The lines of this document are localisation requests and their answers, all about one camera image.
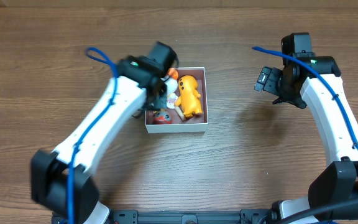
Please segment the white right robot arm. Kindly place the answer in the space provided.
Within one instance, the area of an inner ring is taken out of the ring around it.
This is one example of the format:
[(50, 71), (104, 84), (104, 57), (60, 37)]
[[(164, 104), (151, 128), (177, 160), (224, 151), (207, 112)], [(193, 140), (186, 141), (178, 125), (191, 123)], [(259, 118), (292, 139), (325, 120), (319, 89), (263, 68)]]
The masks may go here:
[(255, 89), (278, 103), (309, 108), (323, 142), (327, 167), (304, 197), (276, 203), (267, 223), (358, 220), (358, 124), (332, 57), (283, 55), (284, 68), (264, 67)]

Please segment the white plush duck toy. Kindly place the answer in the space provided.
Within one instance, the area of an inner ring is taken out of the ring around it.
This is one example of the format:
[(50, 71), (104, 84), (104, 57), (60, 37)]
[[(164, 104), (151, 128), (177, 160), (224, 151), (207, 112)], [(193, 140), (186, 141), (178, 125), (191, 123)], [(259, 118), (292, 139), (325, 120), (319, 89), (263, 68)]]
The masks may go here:
[(167, 96), (171, 95), (177, 90), (178, 88), (177, 79), (178, 79), (178, 71), (174, 68), (170, 68), (166, 76), (163, 78), (167, 86)]

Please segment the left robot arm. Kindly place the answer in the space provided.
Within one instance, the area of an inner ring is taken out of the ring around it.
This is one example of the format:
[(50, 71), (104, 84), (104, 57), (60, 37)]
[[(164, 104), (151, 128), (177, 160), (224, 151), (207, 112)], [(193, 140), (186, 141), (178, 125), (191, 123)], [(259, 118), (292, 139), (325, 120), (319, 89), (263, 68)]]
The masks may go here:
[(133, 57), (112, 62), (112, 77), (80, 125), (54, 150), (37, 151), (30, 161), (34, 202), (51, 210), (56, 223), (110, 223), (111, 210), (99, 200), (92, 176), (125, 122), (166, 95), (165, 77), (176, 56)]

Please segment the orange dog figurine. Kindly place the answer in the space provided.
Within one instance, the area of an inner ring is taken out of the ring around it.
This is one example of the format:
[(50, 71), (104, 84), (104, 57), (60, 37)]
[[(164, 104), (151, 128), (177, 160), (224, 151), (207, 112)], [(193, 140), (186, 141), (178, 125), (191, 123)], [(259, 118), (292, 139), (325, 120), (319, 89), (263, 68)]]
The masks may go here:
[(201, 115), (201, 94), (198, 92), (198, 82), (195, 77), (185, 75), (178, 79), (180, 96), (175, 102), (175, 106), (180, 107), (186, 119), (194, 115)]

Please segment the small wooden rattle drum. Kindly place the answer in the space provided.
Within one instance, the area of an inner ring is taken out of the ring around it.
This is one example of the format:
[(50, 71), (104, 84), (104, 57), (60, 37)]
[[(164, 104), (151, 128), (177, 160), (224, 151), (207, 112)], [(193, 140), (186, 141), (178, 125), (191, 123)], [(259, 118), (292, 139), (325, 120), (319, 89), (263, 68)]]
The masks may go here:
[(182, 110), (179, 106), (176, 106), (175, 103), (178, 99), (178, 96), (175, 93), (171, 93), (167, 96), (167, 108), (171, 110), (175, 110), (179, 115), (182, 121), (186, 120), (185, 115), (183, 114)]

